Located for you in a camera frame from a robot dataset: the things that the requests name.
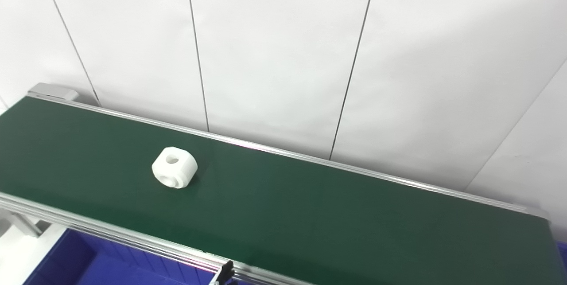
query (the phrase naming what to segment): white 3d printed object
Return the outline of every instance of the white 3d printed object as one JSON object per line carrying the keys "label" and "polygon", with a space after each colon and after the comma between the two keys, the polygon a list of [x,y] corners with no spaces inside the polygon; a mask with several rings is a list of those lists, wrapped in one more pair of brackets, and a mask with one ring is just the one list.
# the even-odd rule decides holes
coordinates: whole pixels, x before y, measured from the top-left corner
{"label": "white 3d printed object", "polygon": [[151,170],[163,185],[183,188],[197,171],[197,162],[189,152],[170,146],[159,154]]}

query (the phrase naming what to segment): white floor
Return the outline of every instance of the white floor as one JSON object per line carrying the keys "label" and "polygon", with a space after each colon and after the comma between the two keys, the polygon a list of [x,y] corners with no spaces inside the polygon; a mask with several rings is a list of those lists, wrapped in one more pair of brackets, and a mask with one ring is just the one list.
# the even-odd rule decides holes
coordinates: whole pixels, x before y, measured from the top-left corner
{"label": "white floor", "polygon": [[51,224],[40,237],[34,238],[11,226],[0,236],[0,285],[22,285],[63,232],[65,227]]}

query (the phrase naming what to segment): white wall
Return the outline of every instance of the white wall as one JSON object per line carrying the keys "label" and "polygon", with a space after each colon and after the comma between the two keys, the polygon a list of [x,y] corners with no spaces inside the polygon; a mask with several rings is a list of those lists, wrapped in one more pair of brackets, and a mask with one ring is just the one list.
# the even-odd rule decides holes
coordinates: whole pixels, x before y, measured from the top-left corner
{"label": "white wall", "polygon": [[371,0],[333,160],[463,190],[567,57],[567,0]]}
{"label": "white wall", "polygon": [[567,240],[567,63],[500,144],[466,192],[549,212]]}
{"label": "white wall", "polygon": [[555,75],[567,0],[55,2],[0,0],[7,106],[55,83],[110,109],[540,206],[567,240]]}
{"label": "white wall", "polygon": [[0,0],[0,97],[11,106],[38,82],[97,103],[53,0]]}

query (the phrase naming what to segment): green conveyor belt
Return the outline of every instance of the green conveyor belt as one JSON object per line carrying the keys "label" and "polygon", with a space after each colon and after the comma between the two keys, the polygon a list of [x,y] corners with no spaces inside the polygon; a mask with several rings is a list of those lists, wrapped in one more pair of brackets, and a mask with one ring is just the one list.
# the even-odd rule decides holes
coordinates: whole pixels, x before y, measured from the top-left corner
{"label": "green conveyor belt", "polygon": [[[187,188],[152,175],[166,146]],[[31,97],[0,117],[0,192],[318,285],[565,283],[545,219]]]}

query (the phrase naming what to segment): blue bin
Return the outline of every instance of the blue bin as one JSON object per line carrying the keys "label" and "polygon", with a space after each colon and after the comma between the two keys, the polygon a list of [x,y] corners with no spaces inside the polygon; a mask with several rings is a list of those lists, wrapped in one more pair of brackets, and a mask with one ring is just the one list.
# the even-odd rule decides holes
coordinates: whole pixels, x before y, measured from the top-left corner
{"label": "blue bin", "polygon": [[208,285],[212,278],[190,265],[67,230],[24,285]]}

